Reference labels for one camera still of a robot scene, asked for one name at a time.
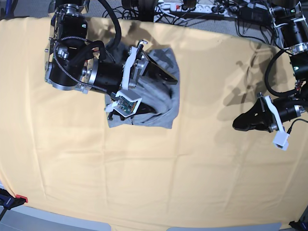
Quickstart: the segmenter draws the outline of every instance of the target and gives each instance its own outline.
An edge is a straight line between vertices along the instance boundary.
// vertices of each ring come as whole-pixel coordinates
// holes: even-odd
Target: wire
[[[79,39],[79,40],[82,40],[82,41],[85,41],[85,42],[88,42],[88,43],[92,43],[92,41],[86,39],[86,38],[81,38],[81,37],[75,37],[75,36],[70,36],[70,37],[65,37],[65,38],[62,38],[61,41],[64,41],[64,40],[67,40],[67,39]],[[85,82],[82,82],[76,78],[74,78],[73,76],[71,76],[63,67],[62,65],[60,64],[59,60],[58,60],[58,57],[57,57],[57,48],[59,46],[59,42],[56,41],[54,46],[53,46],[53,58],[55,60],[55,62],[57,63],[58,67],[60,68],[60,70],[62,70],[68,77],[70,77],[72,80],[74,80],[76,83],[79,83],[80,85],[82,86],[86,86],[86,87],[91,87],[91,88],[95,88],[95,89],[98,89],[98,90],[101,90],[103,92],[107,92],[106,89],[104,88],[101,88],[101,87],[98,87],[98,86],[95,86],[95,85],[92,85],[92,84],[89,84],[89,83],[85,83]]]
[[[291,133],[292,128],[293,128],[294,124],[295,124],[297,121],[302,121],[302,122],[308,123],[308,121],[306,121],[306,120],[304,120],[304,119],[296,119],[296,120],[294,120],[293,123],[292,123],[292,125],[290,126],[289,130],[287,131],[288,134]]]
[[[12,8],[11,8],[12,16],[14,16],[14,12],[15,12],[17,4],[18,4],[18,0],[14,0],[13,3],[12,3]]]
[[[163,17],[168,21],[169,24],[171,24],[171,22],[169,21],[169,19],[165,16],[165,13],[162,11],[162,8],[160,8],[160,6],[158,5],[158,8],[161,12],[161,14],[163,15],[162,17],[160,17],[156,22],[158,23]]]
[[[277,44],[277,42],[276,42],[276,39],[278,38],[278,35],[277,35],[277,33],[276,33],[275,28],[268,28],[268,27],[267,27],[266,29],[269,30],[269,31],[271,31],[271,33],[272,33],[272,38],[273,38],[273,41],[274,41],[274,45],[275,45],[276,47],[278,47],[280,50],[284,50],[284,52],[287,53],[288,55],[293,56],[293,54],[289,53],[286,49],[281,48],[280,46],[278,46],[278,44]]]
[[[275,54],[275,56],[272,58],[272,60],[270,61],[266,71],[265,71],[265,75],[264,75],[264,83],[265,83],[265,86],[267,88],[267,90],[274,96],[277,96],[277,97],[288,97],[290,95],[294,95],[296,93],[298,93],[298,91],[296,89],[293,89],[293,90],[289,90],[289,91],[286,91],[286,92],[276,92],[274,91],[270,84],[269,84],[269,76],[270,76],[270,70],[272,69],[274,63],[276,62],[276,60],[285,52],[285,50],[280,50],[277,54]]]
[[[237,18],[237,33],[238,33],[238,35],[240,36],[240,37],[242,37],[242,38],[247,38],[247,39],[256,39],[256,40],[259,40],[260,42],[262,42],[262,43],[265,43],[266,44],[266,42],[264,41],[264,40],[262,40],[262,39],[260,39],[260,38],[257,38],[257,37],[253,37],[253,36],[245,36],[245,35],[242,35],[241,34],[241,32],[240,32],[240,20]]]
[[[106,0],[98,0],[102,5],[103,7],[107,10],[107,12],[109,13],[110,15],[110,18],[115,26],[115,38],[110,41],[106,48],[108,50],[113,50],[114,48],[116,48],[120,42],[121,42],[121,39],[122,39],[122,31],[121,31],[121,26],[120,26],[120,23],[119,23],[119,20],[118,18],[116,17],[116,14],[115,12],[113,11],[113,9],[111,8],[111,6],[108,4],[108,2]]]
[[[187,15],[190,11],[192,11],[192,9],[190,8],[190,9],[188,9],[188,11],[186,12],[186,13],[184,13],[182,16],[180,16],[180,17],[178,17],[176,20],[174,20],[173,19],[173,21],[172,21],[172,25],[174,25],[179,19],[182,19],[185,15]]]
[[[119,10],[120,8],[124,9],[122,6],[118,6],[118,7],[113,8],[113,11],[114,11],[115,13],[118,13],[118,14],[121,15],[121,17],[118,17],[118,19],[121,18],[121,19],[130,19],[130,20],[134,20],[134,19],[137,19],[137,18],[138,18],[139,12],[138,12],[137,10],[135,10],[135,9],[124,9],[123,11],[120,11],[120,10]],[[107,12],[107,11],[104,11],[104,12],[103,12],[103,15],[102,15],[103,18],[106,18],[106,17],[109,15],[108,12],[107,12],[107,14],[105,15],[106,12]]]
[[[261,31],[261,34],[263,35],[265,41],[267,42],[267,44],[270,45],[268,37],[264,34],[264,32],[263,32],[263,30],[262,30],[262,26],[260,26],[260,31]]]
[[[112,54],[109,51],[106,51],[106,54],[112,60],[112,62],[116,63],[115,58],[112,56]]]

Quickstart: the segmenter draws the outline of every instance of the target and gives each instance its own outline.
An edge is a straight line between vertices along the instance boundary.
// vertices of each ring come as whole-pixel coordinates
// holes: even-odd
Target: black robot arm
[[[125,63],[116,63],[110,51],[121,41],[121,27],[106,0],[99,0],[115,25],[115,38],[106,46],[102,41],[87,39],[88,23],[83,12],[89,9],[88,0],[52,1],[49,48],[46,49],[45,81],[59,90],[95,91],[108,94],[112,103],[106,106],[109,119],[119,115],[126,119],[134,115],[156,113],[133,91],[144,75],[166,84],[177,84],[176,78],[161,68],[146,52],[141,40],[131,47]]]
[[[285,132],[282,124],[301,116],[308,108],[308,25],[298,0],[272,0],[268,6],[272,16],[274,33],[279,35],[283,45],[272,58],[264,76],[264,84],[273,96],[258,94],[256,104],[246,113],[238,116],[233,128],[238,131],[277,131],[276,147],[286,150],[291,129]],[[296,78],[294,89],[277,92],[269,84],[270,71],[283,54],[288,53]]]

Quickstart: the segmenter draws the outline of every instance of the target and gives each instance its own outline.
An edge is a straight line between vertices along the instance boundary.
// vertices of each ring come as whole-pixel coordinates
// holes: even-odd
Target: orange fabric
[[[114,36],[107,19],[89,25],[89,39]],[[126,44],[145,39],[146,49],[176,55],[181,101],[172,130],[109,129],[103,95],[44,82],[50,18],[0,21],[0,179],[9,192],[117,231],[299,219],[308,204],[307,126],[294,127],[287,152],[274,148],[273,133],[232,128],[257,92],[267,94],[263,73],[275,49],[177,26],[121,25]],[[273,71],[276,89],[294,86],[287,55]]]

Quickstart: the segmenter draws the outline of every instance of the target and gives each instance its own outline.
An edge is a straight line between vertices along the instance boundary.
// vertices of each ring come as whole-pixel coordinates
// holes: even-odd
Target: gray cloth
[[[123,54],[126,54],[127,50],[127,46],[120,44],[113,52],[117,63],[126,59]],[[153,80],[146,75],[139,77],[136,88],[132,90],[142,97],[142,103],[151,106],[157,113],[134,115],[125,121],[121,121],[120,116],[113,115],[113,120],[108,120],[110,128],[122,124],[172,128],[173,120],[178,116],[180,108],[180,70],[171,48],[152,50],[149,56],[163,69],[173,74],[178,80],[178,84],[166,85],[162,81]],[[106,105],[112,102],[109,95],[106,95],[105,101]]]

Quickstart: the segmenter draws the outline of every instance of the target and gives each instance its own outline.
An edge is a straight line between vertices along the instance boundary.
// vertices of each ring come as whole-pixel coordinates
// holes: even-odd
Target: electrical cable
[[[67,40],[67,39],[79,39],[79,40],[82,40],[82,41],[85,41],[85,42],[89,42],[91,43],[90,40],[86,39],[86,38],[81,38],[81,37],[75,37],[75,36],[70,36],[70,37],[65,37],[63,39],[61,39],[61,41],[64,41],[64,40]],[[62,70],[68,77],[70,77],[72,80],[74,80],[76,83],[82,85],[82,86],[86,86],[86,87],[91,87],[91,88],[95,88],[95,89],[98,89],[98,90],[101,90],[103,92],[107,92],[106,89],[104,88],[101,88],[101,87],[98,87],[98,86],[95,86],[95,85],[92,85],[92,84],[89,84],[89,83],[85,83],[85,82],[82,82],[76,78],[74,78],[73,76],[71,76],[63,67],[62,65],[60,64],[59,60],[58,60],[58,57],[57,57],[57,48],[59,46],[59,42],[56,41],[54,46],[53,46],[53,58],[55,60],[55,62],[57,63],[58,67],[60,68],[60,70]]]
[[[264,34],[264,32],[263,32],[263,30],[262,30],[262,26],[260,26],[260,31],[261,31],[261,34],[263,35],[265,41],[267,42],[267,44],[270,45],[268,37]]]
[[[14,12],[15,12],[17,4],[18,4],[18,0],[14,0],[13,3],[12,3],[12,7],[11,7],[12,16],[14,16]]]
[[[120,8],[123,8],[123,7],[122,7],[122,6],[118,6],[118,7],[113,8],[113,11],[114,11],[115,13],[119,13],[119,14],[121,15],[121,17],[118,17],[118,19],[119,19],[119,18],[121,18],[121,19],[124,18],[124,19],[135,20],[135,19],[138,18],[139,12],[136,11],[135,9],[124,9],[124,8],[123,8],[124,11],[120,11],[120,10],[119,10]],[[109,15],[108,12],[107,12],[107,14],[105,15],[106,12],[107,12],[106,10],[103,12],[103,15],[102,15],[103,18],[106,18],[106,17]],[[127,13],[127,12],[129,12],[130,17],[125,17],[125,16],[123,17],[123,14],[124,14],[124,13]]]
[[[100,61],[105,60],[106,59],[106,49],[105,49],[104,43],[102,41],[95,41],[95,42],[90,42],[89,45],[82,48],[76,54],[76,56],[70,60],[69,65],[75,66],[75,65],[79,65],[81,62],[85,62],[85,57],[87,57],[87,54],[91,52],[91,50],[95,47],[100,48],[99,60]]]
[[[175,23],[178,21],[178,20],[180,20],[181,18],[183,18],[185,15],[187,15],[190,11],[192,11],[192,9],[188,9],[188,11],[185,13],[185,14],[183,14],[182,16],[180,16],[180,17],[178,17],[176,20],[172,20],[172,25],[175,25]]]
[[[262,43],[265,43],[265,44],[267,44],[264,40],[262,40],[262,39],[260,39],[260,38],[257,38],[257,37],[253,37],[253,36],[245,36],[245,35],[242,35],[241,34],[241,32],[240,32],[240,20],[237,18],[237,27],[238,27],[238,29],[237,29],[237,32],[238,32],[238,35],[240,36],[240,37],[242,37],[242,38],[247,38],[247,39],[256,39],[256,40],[259,40],[260,42],[262,42]]]
[[[276,39],[278,38],[278,35],[276,33],[276,30],[274,28],[268,28],[267,27],[267,30],[271,31],[272,33],[272,37],[274,37],[273,41],[274,41],[274,45],[276,47],[278,47],[280,50],[284,50],[285,53],[287,53],[288,55],[290,56],[293,56],[293,54],[291,54],[290,52],[288,52],[287,50],[285,50],[284,48],[281,48],[280,46],[278,46],[277,42],[276,42]]]
[[[116,63],[115,58],[112,56],[112,54],[109,51],[106,51],[106,54],[112,60],[112,62]]]
[[[292,128],[293,128],[294,124],[295,124],[297,121],[303,121],[303,122],[305,122],[305,123],[308,123],[308,121],[306,121],[306,120],[304,120],[304,119],[296,119],[296,120],[294,120],[293,123],[292,123],[292,125],[290,126],[290,128],[289,128],[288,131],[287,131],[288,134],[291,133]]]
[[[285,50],[280,50],[277,54],[275,54],[275,56],[271,59],[266,71],[265,71],[265,74],[264,74],[264,83],[265,83],[265,86],[267,88],[267,90],[274,96],[277,96],[277,97],[288,97],[290,95],[294,95],[296,93],[298,93],[298,91],[296,89],[293,89],[293,90],[289,90],[289,91],[286,91],[286,92],[276,92],[275,90],[273,90],[269,84],[269,76],[270,76],[270,70],[272,69],[274,63],[276,62],[276,60],[285,52]]]
[[[121,26],[119,23],[118,18],[116,17],[115,12],[113,11],[113,9],[111,8],[111,6],[108,4],[108,2],[106,0],[98,0],[103,7],[107,10],[107,12],[110,15],[110,18],[115,26],[115,38],[113,40],[111,40],[107,45],[106,45],[106,49],[107,50],[113,50],[115,49],[121,42],[122,39],[122,31],[121,31]]]

